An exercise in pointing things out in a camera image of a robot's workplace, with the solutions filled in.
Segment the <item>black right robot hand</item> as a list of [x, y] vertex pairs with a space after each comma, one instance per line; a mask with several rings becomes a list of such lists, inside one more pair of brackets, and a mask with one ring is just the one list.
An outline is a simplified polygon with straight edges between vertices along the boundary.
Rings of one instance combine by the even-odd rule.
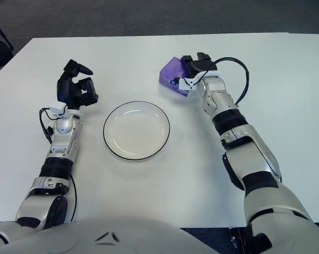
[[217, 70], [217, 66], [212, 62], [211, 57], [203, 52], [197, 53], [197, 60], [193, 60], [191, 55], [182, 56], [181, 63], [186, 78], [194, 78], [203, 71]]

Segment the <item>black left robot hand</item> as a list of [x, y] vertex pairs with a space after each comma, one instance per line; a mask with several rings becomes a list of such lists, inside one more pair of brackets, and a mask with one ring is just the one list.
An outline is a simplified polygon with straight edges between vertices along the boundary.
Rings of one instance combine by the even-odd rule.
[[71, 59], [57, 81], [57, 99], [65, 103], [71, 110], [79, 110], [81, 106], [95, 104], [99, 98], [90, 77], [81, 79], [76, 83], [73, 82], [73, 78], [79, 73], [93, 75], [90, 69]]

